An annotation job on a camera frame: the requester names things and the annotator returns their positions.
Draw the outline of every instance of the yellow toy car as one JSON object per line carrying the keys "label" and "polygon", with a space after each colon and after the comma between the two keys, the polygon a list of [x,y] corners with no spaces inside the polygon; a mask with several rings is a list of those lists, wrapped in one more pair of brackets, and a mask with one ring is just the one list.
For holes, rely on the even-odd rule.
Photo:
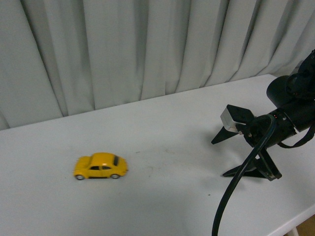
{"label": "yellow toy car", "polygon": [[126,160],[111,153],[99,152],[78,159],[73,175],[78,180],[85,178],[119,178],[128,171]]}

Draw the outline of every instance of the floor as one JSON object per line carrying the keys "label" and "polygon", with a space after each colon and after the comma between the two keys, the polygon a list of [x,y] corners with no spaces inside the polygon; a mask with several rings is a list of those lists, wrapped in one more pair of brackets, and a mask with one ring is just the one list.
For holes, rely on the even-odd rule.
{"label": "floor", "polygon": [[313,215],[310,219],[304,221],[296,228],[299,232],[299,236],[315,236],[315,215]]}

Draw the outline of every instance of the cable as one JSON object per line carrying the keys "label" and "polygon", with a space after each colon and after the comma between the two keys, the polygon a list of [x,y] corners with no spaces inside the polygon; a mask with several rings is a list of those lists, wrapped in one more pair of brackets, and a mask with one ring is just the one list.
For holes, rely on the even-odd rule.
{"label": "cable", "polygon": [[219,232],[219,225],[220,221],[222,219],[222,215],[224,212],[224,209],[227,205],[228,200],[230,199],[234,189],[236,188],[236,185],[240,181],[241,177],[244,175],[245,171],[247,170],[248,166],[250,163],[255,159],[255,157],[259,154],[261,149],[266,145],[270,137],[272,136],[273,132],[275,131],[276,128],[276,119],[270,115],[263,115],[260,117],[257,117],[255,121],[261,120],[261,119],[266,119],[269,118],[271,120],[270,125],[267,129],[266,134],[259,140],[257,145],[254,147],[254,149],[251,151],[251,153],[248,155],[248,157],[245,159],[243,164],[240,166],[240,168],[237,170],[235,176],[231,180],[230,184],[228,185],[225,193],[223,194],[223,197],[219,203],[214,221],[213,221],[213,226],[212,226],[212,236],[218,236]]}

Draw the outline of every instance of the gray curtain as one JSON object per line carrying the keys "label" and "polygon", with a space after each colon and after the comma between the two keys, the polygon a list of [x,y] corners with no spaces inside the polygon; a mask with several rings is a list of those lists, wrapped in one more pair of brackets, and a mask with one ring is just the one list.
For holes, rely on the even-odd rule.
{"label": "gray curtain", "polygon": [[0,20],[0,129],[290,74],[315,48],[314,0],[10,0]]}

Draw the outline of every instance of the table surface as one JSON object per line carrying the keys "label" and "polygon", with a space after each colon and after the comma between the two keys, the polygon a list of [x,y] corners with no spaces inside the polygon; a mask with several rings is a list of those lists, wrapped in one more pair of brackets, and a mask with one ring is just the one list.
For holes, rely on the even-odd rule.
{"label": "table surface", "polygon": [[[264,75],[0,132],[1,235],[208,236],[219,201],[251,147],[216,145],[227,104],[259,116],[275,109]],[[300,133],[286,141],[295,143]],[[313,141],[268,149],[283,177],[244,177],[219,235],[283,236],[315,213]],[[111,152],[129,172],[76,180],[80,156]]]}

